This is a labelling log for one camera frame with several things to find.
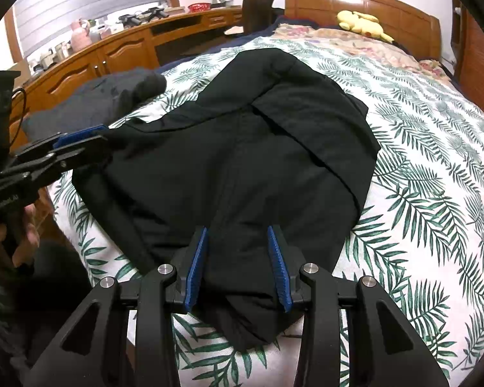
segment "wooden window frame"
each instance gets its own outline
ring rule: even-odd
[[[179,7],[179,0],[169,0],[172,7]],[[22,51],[19,48],[18,35],[16,34],[16,27],[14,27],[14,13],[13,7],[9,8],[4,16],[5,33],[7,34],[7,41],[9,43],[9,50],[11,57],[15,63],[23,59]]]

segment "leaf-patterned bedspread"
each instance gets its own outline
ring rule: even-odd
[[[483,113],[420,74],[305,40],[264,37],[169,70],[165,94],[129,117],[160,118],[195,99],[237,53],[266,47],[295,55],[369,107],[367,121],[382,149],[364,212],[341,246],[333,274],[355,280],[374,275],[424,339],[450,385],[459,385],[484,352]],[[71,172],[52,185],[50,196],[55,219],[93,284],[106,275],[120,281],[140,276],[89,214],[71,184]],[[341,315],[341,386],[349,383],[345,320]],[[133,315],[132,341],[135,323]],[[292,385],[301,327],[298,322],[274,344],[235,353],[213,328],[191,315],[175,315],[181,383]]]

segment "yellow plush toy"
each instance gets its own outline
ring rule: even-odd
[[[339,26],[344,30],[360,33],[360,35],[366,37],[382,39],[388,43],[394,41],[392,37],[383,33],[383,28],[378,23],[378,19],[370,14],[342,10],[338,13],[337,20]]]

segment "dark pants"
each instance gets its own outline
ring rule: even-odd
[[[17,312],[0,316],[0,387],[21,385],[90,289],[78,254],[42,240],[35,253],[34,272],[18,290]]]

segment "pink water jug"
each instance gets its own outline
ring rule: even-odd
[[[70,25],[72,28],[72,37],[70,38],[70,43],[74,52],[80,51],[86,48],[86,46],[91,45],[90,34],[90,24],[88,20],[75,20]]]

